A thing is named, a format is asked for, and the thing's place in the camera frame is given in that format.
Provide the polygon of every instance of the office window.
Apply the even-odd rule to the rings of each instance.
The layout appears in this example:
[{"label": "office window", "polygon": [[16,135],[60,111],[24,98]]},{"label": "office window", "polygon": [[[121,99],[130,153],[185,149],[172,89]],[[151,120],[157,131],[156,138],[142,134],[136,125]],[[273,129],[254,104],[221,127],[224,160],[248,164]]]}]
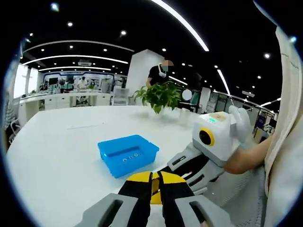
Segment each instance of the office window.
[{"label": "office window", "polygon": [[28,80],[28,93],[31,93],[33,90],[37,89],[37,81],[38,81],[38,70],[31,68]]},{"label": "office window", "polygon": [[18,65],[14,86],[14,98],[25,94],[27,70],[28,67],[26,65]]}]

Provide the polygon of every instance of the human arm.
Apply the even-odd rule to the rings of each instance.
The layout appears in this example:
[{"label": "human arm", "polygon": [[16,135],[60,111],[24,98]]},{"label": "human arm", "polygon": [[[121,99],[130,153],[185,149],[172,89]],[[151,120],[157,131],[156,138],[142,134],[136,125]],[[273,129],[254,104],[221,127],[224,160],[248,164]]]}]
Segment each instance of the human arm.
[{"label": "human arm", "polygon": [[151,80],[152,80],[152,78],[151,78],[151,77],[148,77],[148,78],[147,78],[147,81],[146,81],[146,86],[147,86],[148,88],[150,88],[150,87],[151,87]]},{"label": "human arm", "polygon": [[230,174],[243,174],[264,163],[272,136],[249,150],[237,149],[228,159],[224,169]]}]

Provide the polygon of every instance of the black ceiling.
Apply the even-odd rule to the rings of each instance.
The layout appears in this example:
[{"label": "black ceiling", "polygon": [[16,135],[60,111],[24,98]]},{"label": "black ceiling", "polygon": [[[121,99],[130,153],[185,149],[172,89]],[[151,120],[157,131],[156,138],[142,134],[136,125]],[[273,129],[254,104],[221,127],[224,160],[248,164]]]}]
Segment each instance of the black ceiling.
[{"label": "black ceiling", "polygon": [[[21,63],[67,54],[101,56],[130,63],[134,53],[150,49],[173,61],[174,77],[180,80],[186,78],[189,87],[196,83],[194,71],[207,81],[203,84],[205,87],[212,85],[212,89],[226,92],[214,68],[217,65],[232,95],[246,98],[242,91],[252,92],[255,97],[248,100],[257,104],[280,97],[282,69],[276,26],[259,12],[252,1],[165,2],[197,31],[209,52],[203,50],[179,21],[151,0],[108,0],[99,3],[57,1],[59,12],[51,11],[48,4],[30,23],[26,36],[30,43],[26,42],[25,49],[54,41],[90,40],[126,47],[134,52],[103,44],[59,43],[25,52]],[[69,21],[73,23],[72,27],[67,26]],[[121,30],[127,34],[121,36]],[[264,58],[265,53],[270,54],[269,59]],[[38,68],[40,65],[38,69],[73,66],[73,62],[79,59],[83,58],[47,59],[29,66]],[[110,68],[113,73],[128,73],[129,64],[100,59],[91,59],[91,62],[96,64],[93,67]],[[279,102],[268,108],[277,111]]]}]

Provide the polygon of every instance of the office worker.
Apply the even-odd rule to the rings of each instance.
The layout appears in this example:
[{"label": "office worker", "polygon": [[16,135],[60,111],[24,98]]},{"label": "office worker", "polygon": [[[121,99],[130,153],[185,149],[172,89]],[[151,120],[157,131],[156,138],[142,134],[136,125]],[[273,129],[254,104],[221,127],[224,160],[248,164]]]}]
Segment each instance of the office worker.
[{"label": "office worker", "polygon": [[159,83],[163,84],[169,80],[167,74],[168,68],[173,66],[171,61],[164,60],[162,63],[153,66],[148,75],[146,86],[150,88],[152,85]]},{"label": "office worker", "polygon": [[85,77],[82,77],[77,83],[77,89],[83,89],[87,87],[87,81],[85,80]]},{"label": "office worker", "polygon": [[46,91],[48,89],[48,81],[46,80],[43,84],[39,87],[40,91]]}]

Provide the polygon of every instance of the led strip light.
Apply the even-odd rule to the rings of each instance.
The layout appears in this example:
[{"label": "led strip light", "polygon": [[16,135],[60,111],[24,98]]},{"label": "led strip light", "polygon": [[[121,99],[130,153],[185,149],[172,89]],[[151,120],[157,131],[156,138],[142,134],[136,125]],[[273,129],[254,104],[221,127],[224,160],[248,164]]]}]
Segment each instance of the led strip light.
[{"label": "led strip light", "polygon": [[225,86],[225,89],[226,89],[227,93],[228,93],[229,95],[231,95],[231,93],[229,92],[227,83],[226,83],[226,81],[225,81],[225,78],[224,78],[224,76],[223,76],[221,70],[217,70],[217,71],[218,71],[218,73],[219,73],[219,75],[220,75],[220,77],[221,77],[221,80],[223,81],[223,84],[224,84],[224,86]]},{"label": "led strip light", "polygon": [[185,82],[183,82],[183,81],[181,81],[181,80],[178,80],[178,79],[176,79],[176,78],[174,78],[174,77],[169,76],[169,78],[171,78],[171,79],[173,79],[173,80],[175,80],[175,81],[177,81],[177,82],[179,82],[179,83],[181,83],[181,84],[187,85],[187,83],[185,83]]},{"label": "led strip light", "polygon": [[203,50],[206,52],[209,51],[206,44],[202,40],[202,38],[198,35],[198,33],[194,30],[194,28],[172,7],[161,0],[151,0],[152,2],[156,3],[158,6],[162,7],[166,11],[168,11],[172,16],[174,16],[191,34],[192,36],[198,41],[198,43],[202,46]]},{"label": "led strip light", "polygon": [[277,98],[275,101],[272,101],[272,102],[268,102],[268,103],[264,103],[260,106],[265,106],[265,105],[269,105],[269,104],[272,104],[273,102],[276,102],[276,101],[281,101],[281,98]]},{"label": "led strip light", "polygon": [[62,66],[62,67],[53,67],[53,68],[47,68],[47,69],[42,69],[40,71],[45,71],[45,70],[59,70],[59,69],[93,69],[93,70],[108,70],[111,71],[111,69],[106,69],[106,68],[99,68],[99,67],[89,67],[89,66]]},{"label": "led strip light", "polygon": [[41,60],[45,60],[45,59],[51,59],[51,58],[70,58],[70,57],[77,57],[77,58],[96,58],[96,59],[103,59],[103,60],[109,60],[109,61],[116,61],[119,63],[124,63],[124,64],[128,64],[128,62],[126,61],[121,61],[121,60],[117,60],[117,59],[112,59],[112,58],[105,58],[105,57],[98,57],[98,56],[90,56],[90,55],[75,55],[75,54],[69,54],[69,55],[56,55],[56,56],[50,56],[50,57],[45,57],[45,58],[38,58],[32,61],[28,61],[23,63],[22,65],[27,65],[29,63],[35,62],[35,61],[41,61]]}]

